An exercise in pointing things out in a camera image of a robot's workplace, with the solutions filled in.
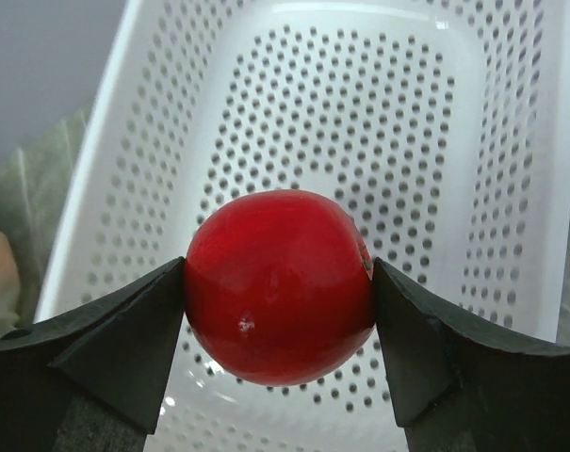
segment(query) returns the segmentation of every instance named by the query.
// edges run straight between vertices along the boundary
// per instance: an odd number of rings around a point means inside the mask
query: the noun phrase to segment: perforated basket
[[[337,200],[381,256],[554,340],[570,206],[570,0],[133,0],[37,319],[186,254],[238,196]],[[316,382],[225,373],[185,327],[152,451],[400,451],[379,342]]]

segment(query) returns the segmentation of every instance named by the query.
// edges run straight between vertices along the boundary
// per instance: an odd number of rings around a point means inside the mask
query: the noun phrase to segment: shiny red object
[[[187,252],[187,318],[207,353],[270,386],[319,378],[374,325],[371,263],[348,215],[314,193],[277,190],[226,204]]]

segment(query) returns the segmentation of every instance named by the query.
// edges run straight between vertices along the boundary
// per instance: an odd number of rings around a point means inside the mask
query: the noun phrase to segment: white plastic basket
[[[373,256],[554,340],[570,0],[130,1],[37,320],[186,254],[221,205],[277,187],[339,201]],[[267,389],[183,328],[148,450],[406,450],[376,335],[324,379]]]

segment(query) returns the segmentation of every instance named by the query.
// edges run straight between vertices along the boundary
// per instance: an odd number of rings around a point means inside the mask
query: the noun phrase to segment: red tomato
[[[187,253],[187,318],[207,353],[236,376],[270,386],[321,377],[374,325],[371,263],[335,203],[277,190],[230,202]]]

